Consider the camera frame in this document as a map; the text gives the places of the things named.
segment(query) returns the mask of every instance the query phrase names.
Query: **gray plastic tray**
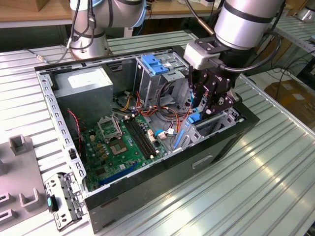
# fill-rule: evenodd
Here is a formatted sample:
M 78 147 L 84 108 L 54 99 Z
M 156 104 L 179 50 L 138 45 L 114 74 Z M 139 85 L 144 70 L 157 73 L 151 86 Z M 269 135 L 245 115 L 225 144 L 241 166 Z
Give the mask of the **gray plastic tray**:
M 47 209 L 32 140 L 22 135 L 0 145 L 0 232 Z

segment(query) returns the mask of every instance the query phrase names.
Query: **wooden shelf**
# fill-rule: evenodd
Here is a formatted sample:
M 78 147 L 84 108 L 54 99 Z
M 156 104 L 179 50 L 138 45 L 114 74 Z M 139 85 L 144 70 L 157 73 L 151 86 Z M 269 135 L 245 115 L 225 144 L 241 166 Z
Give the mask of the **wooden shelf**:
M 212 6 L 207 7 L 195 2 L 192 2 L 191 6 L 197 13 L 210 13 L 212 8 Z M 177 0 L 153 2 L 152 15 L 168 14 L 190 14 L 190 10 L 186 5 L 179 3 Z
M 0 22 L 63 19 L 71 19 L 68 0 L 50 0 L 39 12 L 0 5 Z
M 197 13 L 210 13 L 211 7 L 191 3 Z M 190 14 L 188 7 L 177 0 L 156 1 L 152 5 L 152 15 Z M 50 0 L 39 12 L 27 11 L 0 5 L 0 22 L 40 21 L 71 19 L 68 0 Z

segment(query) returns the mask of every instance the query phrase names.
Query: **metal workbench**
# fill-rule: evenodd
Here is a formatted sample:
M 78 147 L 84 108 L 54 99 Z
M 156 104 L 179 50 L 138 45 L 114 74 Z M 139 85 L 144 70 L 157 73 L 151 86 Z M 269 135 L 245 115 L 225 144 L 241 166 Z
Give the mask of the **metal workbench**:
M 315 22 L 303 23 L 293 16 L 281 17 L 274 31 L 308 53 L 315 50 L 315 43 L 310 41 L 315 35 Z
M 109 40 L 112 51 L 185 46 L 183 31 Z M 36 49 L 57 60 L 64 48 Z M 65 60 L 72 60 L 67 54 Z M 31 136 L 43 180 L 67 171 L 61 147 L 24 51 L 0 54 L 0 141 Z M 315 134 L 246 77 L 236 91 L 259 118 L 227 157 L 97 235 L 303 235 L 315 221 Z M 0 235 L 92 235 L 87 215 L 58 233 L 43 212 Z

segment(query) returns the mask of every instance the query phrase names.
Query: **expansion slot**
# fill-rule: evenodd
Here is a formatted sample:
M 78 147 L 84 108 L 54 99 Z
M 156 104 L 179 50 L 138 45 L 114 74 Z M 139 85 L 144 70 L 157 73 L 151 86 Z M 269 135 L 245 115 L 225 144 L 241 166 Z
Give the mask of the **expansion slot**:
M 156 151 L 152 147 L 150 141 L 144 135 L 143 131 L 141 130 L 139 124 L 135 121 L 135 119 L 127 119 L 124 121 L 124 124 L 130 135 L 136 142 L 137 146 L 141 150 L 143 156 L 146 159 L 150 159 L 153 158 L 153 156 L 156 156 Z
M 112 182 L 112 181 L 114 181 L 114 180 L 116 180 L 116 179 L 118 179 L 120 177 L 123 177 L 123 176 L 131 173 L 137 165 L 138 165 L 138 163 L 133 164 L 129 168 L 127 168 L 127 169 L 125 169 L 123 171 L 120 171 L 120 172 L 118 172 L 118 173 L 116 173 L 116 174 L 114 174 L 114 175 L 112 175 L 112 176 L 110 176 L 110 177 L 108 177 L 106 179 L 101 180 L 100 182 L 98 182 L 98 184 L 100 186 L 102 186 L 102 185 L 110 183 L 110 182 Z

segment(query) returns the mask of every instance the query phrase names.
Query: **cardboard box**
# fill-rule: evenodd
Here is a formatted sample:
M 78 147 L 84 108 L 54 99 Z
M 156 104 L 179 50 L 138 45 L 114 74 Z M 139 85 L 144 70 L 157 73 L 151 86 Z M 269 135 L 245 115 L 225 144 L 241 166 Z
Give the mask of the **cardboard box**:
M 275 98 L 278 82 L 269 85 L 265 92 Z M 295 80 L 282 81 L 277 97 L 283 107 L 309 128 L 315 127 L 315 95 Z
M 49 0 L 0 0 L 0 5 L 29 11 L 40 11 Z

